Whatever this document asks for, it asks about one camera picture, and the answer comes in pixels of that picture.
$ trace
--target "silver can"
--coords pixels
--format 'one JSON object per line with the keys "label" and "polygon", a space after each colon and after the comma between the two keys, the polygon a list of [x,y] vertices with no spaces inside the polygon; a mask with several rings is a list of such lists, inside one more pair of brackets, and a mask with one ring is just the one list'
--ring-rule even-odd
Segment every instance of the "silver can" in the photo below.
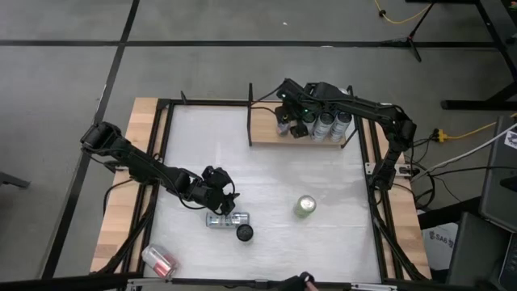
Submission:
{"label": "silver can", "polygon": [[332,142],[339,142],[345,135],[345,131],[347,131],[351,121],[352,115],[350,113],[338,112],[330,129],[330,140]]}
{"label": "silver can", "polygon": [[307,113],[302,117],[301,121],[307,127],[307,133],[311,135],[313,133],[314,123],[316,123],[316,114]]}
{"label": "silver can", "polygon": [[289,123],[278,123],[276,125],[276,133],[278,133],[278,135],[280,135],[281,137],[287,136],[289,133]]}
{"label": "silver can", "polygon": [[334,117],[332,116],[332,114],[330,114],[329,112],[323,112],[318,117],[316,124],[314,125],[313,133],[311,134],[311,138],[313,139],[313,141],[323,141],[327,134],[329,134],[333,122]]}
{"label": "silver can", "polygon": [[210,228],[237,228],[243,224],[250,224],[250,214],[246,212],[233,212],[224,216],[208,212],[206,224]]}
{"label": "silver can", "polygon": [[276,133],[279,136],[285,137],[289,133],[289,120],[287,116],[283,116],[280,120],[277,118],[278,123],[276,124]]}

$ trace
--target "silver object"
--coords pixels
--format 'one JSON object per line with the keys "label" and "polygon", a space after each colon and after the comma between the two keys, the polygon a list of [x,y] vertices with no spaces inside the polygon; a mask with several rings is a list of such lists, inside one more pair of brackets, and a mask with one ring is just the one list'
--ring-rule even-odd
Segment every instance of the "silver object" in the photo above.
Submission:
{"label": "silver object", "polygon": [[207,212],[206,225],[210,228],[237,228],[250,224],[250,214],[247,212],[232,212],[227,216]]}
{"label": "silver object", "polygon": [[329,134],[334,117],[329,112],[323,112],[316,120],[311,138],[313,141],[321,142]]}
{"label": "silver object", "polygon": [[316,114],[314,114],[314,113],[305,114],[304,117],[301,119],[301,121],[307,127],[307,133],[309,133],[309,135],[311,135],[313,133],[314,123],[316,123]]}
{"label": "silver object", "polygon": [[309,214],[313,213],[316,209],[316,201],[309,195],[303,195],[298,199],[296,205],[294,206],[294,213],[298,217],[307,217]]}
{"label": "silver object", "polygon": [[[373,169],[375,169],[375,165],[376,164],[374,162],[366,162],[364,164],[364,170],[366,171],[367,175],[373,174]],[[395,165],[395,171],[397,171],[397,173],[395,174],[396,177],[411,177],[410,165],[397,164]]]}
{"label": "silver object", "polygon": [[347,131],[351,121],[352,115],[350,113],[338,112],[330,129],[330,140],[332,142],[339,142],[345,135],[345,131]]}
{"label": "silver object", "polygon": [[285,137],[289,133],[289,123],[278,123],[276,125],[276,133],[281,137]]}

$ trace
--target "can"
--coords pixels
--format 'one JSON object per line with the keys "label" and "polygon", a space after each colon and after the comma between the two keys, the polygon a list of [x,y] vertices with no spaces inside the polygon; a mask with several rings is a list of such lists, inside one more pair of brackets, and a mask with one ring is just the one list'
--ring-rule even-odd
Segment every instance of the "can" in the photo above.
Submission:
{"label": "can", "polygon": [[142,251],[142,259],[160,278],[171,280],[178,261],[164,248],[153,243]]}
{"label": "can", "polygon": [[330,129],[330,140],[333,142],[339,142],[341,137],[345,135],[345,131],[348,129],[348,125],[352,121],[352,115],[346,112],[338,112],[332,128]]}
{"label": "can", "polygon": [[307,113],[305,114],[301,121],[305,124],[307,127],[307,133],[310,135],[313,133],[314,123],[316,122],[316,114],[314,113]]}
{"label": "can", "polygon": [[279,136],[285,137],[289,133],[289,120],[287,116],[283,116],[281,120],[276,124],[276,133]]}
{"label": "can", "polygon": [[250,214],[247,212],[232,212],[227,216],[207,212],[206,225],[209,228],[237,228],[250,224]]}
{"label": "can", "polygon": [[329,112],[323,112],[314,124],[313,133],[311,134],[311,138],[313,139],[313,141],[323,141],[327,134],[329,134],[333,122],[334,117],[332,116],[332,114],[330,114]]}
{"label": "can", "polygon": [[309,195],[303,195],[294,206],[294,213],[300,217],[307,217],[316,210],[316,201]]}

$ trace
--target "wooden shelf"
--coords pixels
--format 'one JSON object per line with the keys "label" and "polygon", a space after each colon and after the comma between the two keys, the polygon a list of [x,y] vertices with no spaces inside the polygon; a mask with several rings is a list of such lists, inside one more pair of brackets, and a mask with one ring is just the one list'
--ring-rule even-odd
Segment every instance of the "wooden shelf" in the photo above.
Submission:
{"label": "wooden shelf", "polygon": [[[281,102],[258,102],[251,106],[251,108],[263,107],[270,108],[272,111],[280,106]],[[339,142],[333,142],[326,137],[322,142],[315,142],[309,136],[294,138],[291,133],[286,137],[281,137],[276,133],[276,117],[266,109],[253,109],[250,115],[250,135],[252,143],[267,143],[267,144],[288,144],[288,145],[313,145],[313,146],[335,146],[340,148],[340,145],[345,142],[345,137],[342,137]]]}

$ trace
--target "green can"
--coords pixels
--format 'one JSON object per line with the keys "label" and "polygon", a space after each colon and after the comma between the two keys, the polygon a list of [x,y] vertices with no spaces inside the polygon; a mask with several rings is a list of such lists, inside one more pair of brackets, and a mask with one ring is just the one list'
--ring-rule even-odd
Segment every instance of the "green can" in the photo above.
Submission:
{"label": "green can", "polygon": [[294,213],[300,218],[307,217],[314,210],[316,210],[316,201],[309,195],[300,197],[294,206]]}

